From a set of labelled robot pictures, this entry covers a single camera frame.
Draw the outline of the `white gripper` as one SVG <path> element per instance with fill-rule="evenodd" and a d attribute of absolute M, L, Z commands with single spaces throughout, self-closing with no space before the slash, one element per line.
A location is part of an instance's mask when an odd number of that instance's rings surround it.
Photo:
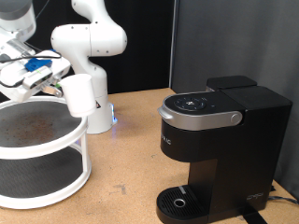
<path fill-rule="evenodd" d="M 8 55 L 0 57 L 0 92 L 14 102 L 24 102 L 43 91 L 62 97 L 57 83 L 70 69 L 70 62 L 55 50 L 44 50 L 36 55 Z"/>

